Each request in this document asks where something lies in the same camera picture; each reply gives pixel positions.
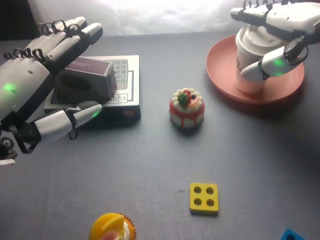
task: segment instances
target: table surface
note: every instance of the table surface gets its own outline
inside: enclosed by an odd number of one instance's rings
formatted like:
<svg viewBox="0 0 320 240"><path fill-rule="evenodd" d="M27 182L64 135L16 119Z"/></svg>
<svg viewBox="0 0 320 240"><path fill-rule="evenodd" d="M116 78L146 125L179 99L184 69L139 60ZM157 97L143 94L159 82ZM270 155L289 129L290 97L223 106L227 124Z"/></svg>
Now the table surface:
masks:
<svg viewBox="0 0 320 240"><path fill-rule="evenodd" d="M297 103L261 117L230 105L208 80L209 49L232 34L117 36L90 46L85 56L140 56L142 118L130 127L97 118L77 140L41 143L1 168L0 239L85 240L108 212L128 215L139 240L279 240L287 228L320 239L320 47L310 47ZM0 42L0 54L28 42ZM195 134L169 121L169 101L184 87L205 102ZM190 213L192 182L218 185L218 216Z"/></svg>

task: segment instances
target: blue object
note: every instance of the blue object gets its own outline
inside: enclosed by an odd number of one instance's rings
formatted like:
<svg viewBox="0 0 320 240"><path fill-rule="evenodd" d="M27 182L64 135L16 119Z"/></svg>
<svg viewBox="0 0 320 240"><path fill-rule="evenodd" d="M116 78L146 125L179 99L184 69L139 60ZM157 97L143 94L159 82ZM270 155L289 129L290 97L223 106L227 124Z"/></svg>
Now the blue object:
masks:
<svg viewBox="0 0 320 240"><path fill-rule="evenodd" d="M302 236L299 236L294 231L287 229L282 235L280 240L305 240Z"/></svg>

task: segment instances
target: white plastic lid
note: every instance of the white plastic lid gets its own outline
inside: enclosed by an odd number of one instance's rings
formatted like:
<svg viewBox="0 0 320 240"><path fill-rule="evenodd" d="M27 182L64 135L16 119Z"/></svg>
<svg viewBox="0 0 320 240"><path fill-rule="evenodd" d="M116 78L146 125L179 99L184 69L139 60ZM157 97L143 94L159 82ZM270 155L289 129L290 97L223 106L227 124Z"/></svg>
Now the white plastic lid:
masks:
<svg viewBox="0 0 320 240"><path fill-rule="evenodd" d="M244 26L236 35L236 44L247 54L263 56L285 45L284 41L270 35L263 26Z"/></svg>

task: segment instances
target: cup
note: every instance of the cup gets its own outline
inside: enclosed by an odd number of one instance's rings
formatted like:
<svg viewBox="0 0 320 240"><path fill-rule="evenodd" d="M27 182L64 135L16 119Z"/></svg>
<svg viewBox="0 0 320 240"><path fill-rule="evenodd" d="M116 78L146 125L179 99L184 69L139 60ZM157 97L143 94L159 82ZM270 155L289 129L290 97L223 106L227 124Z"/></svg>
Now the cup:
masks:
<svg viewBox="0 0 320 240"><path fill-rule="evenodd" d="M241 76L247 66L259 61L266 53L284 46L284 41L270 35L263 26L244 26L235 37L238 47L235 86L247 94L255 94L265 86L265 80L249 81Z"/></svg>

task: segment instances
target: robotic hand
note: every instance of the robotic hand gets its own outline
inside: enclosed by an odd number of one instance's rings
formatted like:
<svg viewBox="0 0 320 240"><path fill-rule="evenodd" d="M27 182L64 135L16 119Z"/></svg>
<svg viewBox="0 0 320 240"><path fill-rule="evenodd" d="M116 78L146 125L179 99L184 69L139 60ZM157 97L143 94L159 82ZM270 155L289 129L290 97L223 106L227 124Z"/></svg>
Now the robotic hand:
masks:
<svg viewBox="0 0 320 240"><path fill-rule="evenodd" d="M236 21L253 26L263 26L266 31L288 45L265 54L241 71L241 76L249 81L265 81L269 77L286 74L302 63L308 56L308 45L320 42L320 3L268 3L246 5L231 9L231 17Z"/></svg>
<svg viewBox="0 0 320 240"><path fill-rule="evenodd" d="M58 72L93 45L103 29L99 23L87 26L84 17L77 17L54 21L51 28L44 24L42 32L25 49L6 52L8 61L0 66L0 135L2 130L12 132L24 154L32 153L40 141L53 141L68 133L75 139L75 128L102 109L97 102L87 101L26 122L54 88ZM10 138L1 139L0 167L15 163L18 154L13 146Z"/></svg>

